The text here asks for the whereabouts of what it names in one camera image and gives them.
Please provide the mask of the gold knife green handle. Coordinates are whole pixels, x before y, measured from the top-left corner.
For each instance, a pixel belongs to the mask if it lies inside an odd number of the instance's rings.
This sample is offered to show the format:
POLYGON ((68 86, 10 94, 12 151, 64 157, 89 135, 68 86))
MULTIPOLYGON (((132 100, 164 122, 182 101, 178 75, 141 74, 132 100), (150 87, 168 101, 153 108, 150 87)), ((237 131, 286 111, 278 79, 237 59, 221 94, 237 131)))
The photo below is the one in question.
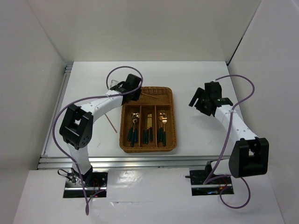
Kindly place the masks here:
POLYGON ((142 143, 143 144, 147 143, 147 129, 143 129, 142 131, 142 143))
POLYGON ((148 125, 149 125, 149 140, 153 141, 153 128, 152 128, 152 114, 148 115, 148 125))
POLYGON ((152 114, 147 115, 147 130, 146 130, 146 144, 149 142, 150 128, 151 128, 152 114))

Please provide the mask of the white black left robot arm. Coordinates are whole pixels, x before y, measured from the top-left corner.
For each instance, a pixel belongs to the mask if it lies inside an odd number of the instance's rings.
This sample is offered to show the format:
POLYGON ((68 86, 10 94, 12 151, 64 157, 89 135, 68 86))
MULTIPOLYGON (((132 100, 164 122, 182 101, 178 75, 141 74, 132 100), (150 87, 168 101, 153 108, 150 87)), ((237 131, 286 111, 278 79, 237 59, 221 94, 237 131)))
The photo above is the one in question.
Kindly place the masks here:
POLYGON ((67 107, 59 134, 69 148, 72 172, 81 186, 88 186, 93 180, 87 145, 92 138, 94 122, 112 109, 131 100, 137 101, 141 83, 140 77, 128 74, 125 81, 112 86, 100 98, 81 106, 71 104, 67 107))

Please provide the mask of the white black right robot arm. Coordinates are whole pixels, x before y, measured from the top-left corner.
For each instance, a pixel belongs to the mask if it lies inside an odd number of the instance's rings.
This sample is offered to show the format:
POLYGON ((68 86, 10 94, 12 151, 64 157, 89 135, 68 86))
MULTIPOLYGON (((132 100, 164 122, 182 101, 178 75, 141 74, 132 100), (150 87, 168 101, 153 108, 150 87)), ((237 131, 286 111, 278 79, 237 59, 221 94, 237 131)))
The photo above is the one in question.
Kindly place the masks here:
POLYGON ((229 98, 222 97, 218 82, 205 83, 198 88, 189 103, 207 116, 215 117, 227 131, 223 148, 228 141, 234 144, 229 159, 210 161, 204 171, 205 183, 216 182, 220 175, 234 178, 264 175, 268 171, 269 142, 253 133, 235 111, 229 98))

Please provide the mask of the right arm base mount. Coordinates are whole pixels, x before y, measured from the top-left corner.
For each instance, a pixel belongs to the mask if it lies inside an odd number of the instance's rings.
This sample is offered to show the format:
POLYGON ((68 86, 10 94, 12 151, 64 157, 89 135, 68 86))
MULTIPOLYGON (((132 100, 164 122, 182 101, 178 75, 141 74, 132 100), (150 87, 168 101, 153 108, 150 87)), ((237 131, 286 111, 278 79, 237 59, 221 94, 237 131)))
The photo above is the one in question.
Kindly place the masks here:
POLYGON ((214 196, 219 195, 222 190, 224 195, 234 194, 230 177, 222 177, 203 184, 206 177, 204 170, 190 170, 185 176, 190 181, 192 196, 214 196))

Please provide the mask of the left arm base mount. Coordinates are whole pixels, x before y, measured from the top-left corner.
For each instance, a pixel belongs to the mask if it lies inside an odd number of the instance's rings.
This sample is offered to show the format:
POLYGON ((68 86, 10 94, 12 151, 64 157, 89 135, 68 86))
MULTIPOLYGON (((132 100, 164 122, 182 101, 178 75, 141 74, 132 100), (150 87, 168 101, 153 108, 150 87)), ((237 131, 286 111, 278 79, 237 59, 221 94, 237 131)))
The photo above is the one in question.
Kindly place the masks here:
MULTIPOLYGON (((59 169, 57 174, 65 177, 63 198, 84 198, 81 180, 71 171, 59 169)), ((108 172, 94 172, 91 179, 84 183, 87 198, 107 196, 108 172)))

